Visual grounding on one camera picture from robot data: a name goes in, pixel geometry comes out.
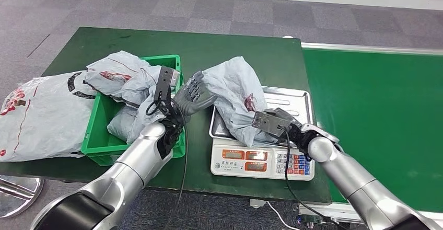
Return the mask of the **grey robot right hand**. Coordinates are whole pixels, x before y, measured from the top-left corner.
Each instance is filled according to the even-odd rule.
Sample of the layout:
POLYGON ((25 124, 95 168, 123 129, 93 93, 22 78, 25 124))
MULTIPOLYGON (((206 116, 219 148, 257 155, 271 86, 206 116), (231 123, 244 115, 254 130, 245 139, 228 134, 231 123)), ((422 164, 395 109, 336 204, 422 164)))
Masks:
POLYGON ((301 122, 282 108, 265 109, 264 112, 270 116, 267 125, 275 134, 277 134, 277 130, 290 131, 293 127, 300 128, 302 126, 301 122))

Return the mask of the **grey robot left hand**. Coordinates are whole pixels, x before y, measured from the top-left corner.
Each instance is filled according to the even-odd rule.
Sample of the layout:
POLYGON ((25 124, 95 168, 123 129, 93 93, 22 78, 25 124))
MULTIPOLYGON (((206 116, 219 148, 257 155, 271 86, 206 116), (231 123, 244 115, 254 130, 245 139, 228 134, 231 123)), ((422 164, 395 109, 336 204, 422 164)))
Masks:
POLYGON ((203 72, 197 71, 180 87, 173 98, 184 117, 190 117, 208 108, 217 99, 217 96, 206 92, 203 78, 203 72))

